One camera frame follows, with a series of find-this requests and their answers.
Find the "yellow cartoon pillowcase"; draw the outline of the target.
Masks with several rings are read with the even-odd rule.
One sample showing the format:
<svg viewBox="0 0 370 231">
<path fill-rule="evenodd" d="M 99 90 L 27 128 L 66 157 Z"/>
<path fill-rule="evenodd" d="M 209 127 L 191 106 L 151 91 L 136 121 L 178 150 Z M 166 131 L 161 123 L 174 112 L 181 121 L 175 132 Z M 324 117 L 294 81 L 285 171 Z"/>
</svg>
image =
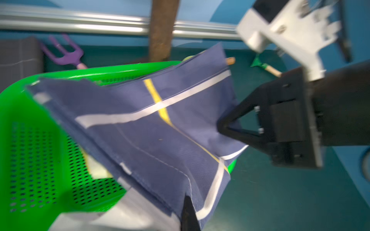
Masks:
<svg viewBox="0 0 370 231">
<path fill-rule="evenodd" d="M 87 154 L 81 147 L 80 150 L 83 155 L 88 173 L 92 179 L 99 180 L 113 178 L 112 174 L 103 165 L 96 161 L 92 156 Z"/>
</svg>

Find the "green plastic basket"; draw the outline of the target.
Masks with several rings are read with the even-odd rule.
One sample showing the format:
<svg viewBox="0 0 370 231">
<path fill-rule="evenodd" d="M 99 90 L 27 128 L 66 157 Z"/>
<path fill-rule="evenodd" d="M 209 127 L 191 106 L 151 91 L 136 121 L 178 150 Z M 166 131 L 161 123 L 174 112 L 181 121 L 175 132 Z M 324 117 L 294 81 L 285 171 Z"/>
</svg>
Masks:
<svg viewBox="0 0 370 231">
<path fill-rule="evenodd" d="M 38 76 L 1 93 L 1 230 L 47 231 L 64 212 L 107 212 L 124 195 L 88 174 L 78 145 L 26 92 Z"/>
</svg>

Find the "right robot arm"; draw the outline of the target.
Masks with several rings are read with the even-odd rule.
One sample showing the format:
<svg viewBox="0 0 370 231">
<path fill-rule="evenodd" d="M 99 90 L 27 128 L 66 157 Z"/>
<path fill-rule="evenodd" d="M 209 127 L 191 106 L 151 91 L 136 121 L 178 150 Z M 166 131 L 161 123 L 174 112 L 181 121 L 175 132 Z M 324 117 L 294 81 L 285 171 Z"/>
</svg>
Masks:
<svg viewBox="0 0 370 231">
<path fill-rule="evenodd" d="M 323 167 L 324 146 L 370 143 L 370 62 L 308 81 L 303 68 L 262 84 L 220 118 L 217 129 L 279 167 Z"/>
</svg>

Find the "navy striped pillowcase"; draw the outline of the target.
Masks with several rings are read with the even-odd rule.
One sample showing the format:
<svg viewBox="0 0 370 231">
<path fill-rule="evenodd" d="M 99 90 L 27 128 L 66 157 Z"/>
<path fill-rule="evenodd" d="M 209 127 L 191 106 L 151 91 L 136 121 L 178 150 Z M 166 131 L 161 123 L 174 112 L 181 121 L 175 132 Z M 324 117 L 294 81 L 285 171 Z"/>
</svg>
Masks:
<svg viewBox="0 0 370 231">
<path fill-rule="evenodd" d="M 137 80 L 98 86 L 40 78 L 29 85 L 83 150 L 181 221 L 185 196 L 200 229 L 230 182 L 228 166 L 247 145 L 218 132 L 238 104 L 221 44 Z"/>
</svg>

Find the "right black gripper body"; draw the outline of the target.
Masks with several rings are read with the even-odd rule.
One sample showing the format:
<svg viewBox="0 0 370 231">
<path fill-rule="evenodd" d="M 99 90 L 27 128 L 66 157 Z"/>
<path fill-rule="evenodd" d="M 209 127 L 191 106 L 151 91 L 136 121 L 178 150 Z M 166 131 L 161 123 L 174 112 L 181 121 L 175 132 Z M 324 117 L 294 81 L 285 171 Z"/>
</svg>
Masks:
<svg viewBox="0 0 370 231">
<path fill-rule="evenodd" d="M 324 161 L 311 95 L 304 69 L 296 68 L 256 88 L 219 119 L 217 129 L 269 155 L 275 166 L 320 169 Z M 258 131 L 233 127 L 251 111 L 257 113 Z"/>
</svg>

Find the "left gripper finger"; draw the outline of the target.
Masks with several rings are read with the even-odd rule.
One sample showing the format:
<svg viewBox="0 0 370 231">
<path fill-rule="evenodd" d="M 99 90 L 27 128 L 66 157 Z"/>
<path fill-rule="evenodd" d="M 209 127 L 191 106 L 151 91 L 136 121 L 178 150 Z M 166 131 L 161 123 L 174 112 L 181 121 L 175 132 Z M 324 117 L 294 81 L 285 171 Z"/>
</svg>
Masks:
<svg viewBox="0 0 370 231">
<path fill-rule="evenodd" d="M 181 231 L 201 231 L 196 212 L 189 196 L 185 196 L 181 217 Z"/>
</svg>

